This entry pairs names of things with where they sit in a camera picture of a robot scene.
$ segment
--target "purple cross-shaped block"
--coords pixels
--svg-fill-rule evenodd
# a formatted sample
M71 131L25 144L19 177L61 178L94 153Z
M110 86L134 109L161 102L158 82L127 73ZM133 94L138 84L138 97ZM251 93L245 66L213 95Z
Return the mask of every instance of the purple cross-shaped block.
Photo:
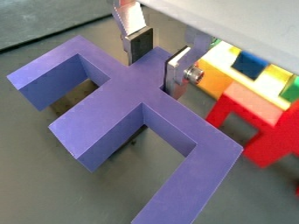
M186 157L134 224L193 223L242 152L162 90L170 56L158 47L134 65L123 66L77 37L9 76L38 109L49 107L87 78L101 86L50 126L90 171L143 125Z

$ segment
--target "yellow block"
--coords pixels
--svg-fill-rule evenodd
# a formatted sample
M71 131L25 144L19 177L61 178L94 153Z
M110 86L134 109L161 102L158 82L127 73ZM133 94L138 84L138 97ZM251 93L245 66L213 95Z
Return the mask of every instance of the yellow block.
M278 66L270 66L265 70L261 80L255 83L243 73L231 67L239 55L239 51L241 50L235 46L222 41L206 53L198 62L199 68L205 71L205 76L198 87L215 99L219 99L230 83L237 81L273 102L281 109L289 109L290 102L278 95L284 90L282 85L288 83L292 74ZM278 81L271 80L274 79L273 74L278 77ZM266 84L261 84L265 80L271 80L273 83L276 83L276 88L270 91L271 94L266 94L266 86L263 86Z

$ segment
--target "blue block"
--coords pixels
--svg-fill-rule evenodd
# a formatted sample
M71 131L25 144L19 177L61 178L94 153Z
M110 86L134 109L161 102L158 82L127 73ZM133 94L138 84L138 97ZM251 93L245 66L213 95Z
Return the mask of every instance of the blue block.
M250 52L242 51L238 55L237 61L233 67L239 70L249 78L255 80L263 70L266 69L269 62Z

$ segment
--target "purple foam block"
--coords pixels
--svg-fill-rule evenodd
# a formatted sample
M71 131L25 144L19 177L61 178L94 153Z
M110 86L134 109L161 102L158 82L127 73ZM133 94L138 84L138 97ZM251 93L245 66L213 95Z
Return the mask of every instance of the purple foam block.
M186 156L134 224L193 223L242 152L242 147L163 92L170 56L155 48L127 67L77 37L9 76L38 109L87 78L101 86L50 126L91 171L143 125Z

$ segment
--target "colorful toy blocks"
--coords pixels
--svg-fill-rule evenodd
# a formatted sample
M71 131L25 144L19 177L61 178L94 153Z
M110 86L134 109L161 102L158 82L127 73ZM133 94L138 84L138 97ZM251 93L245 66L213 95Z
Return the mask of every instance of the colorful toy blocks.
M155 48L135 64L123 66L77 37L9 76L38 109L49 107L86 79L101 86L50 126L90 171L143 125L186 157L134 224L191 224L242 152L162 90L170 56Z
M241 50L222 41L201 58L198 65L205 71L198 87L215 99L229 88L233 81L241 83L251 91L271 101L281 109L289 109L290 102L278 97L293 74L276 65L270 65L253 81L242 72L231 67Z

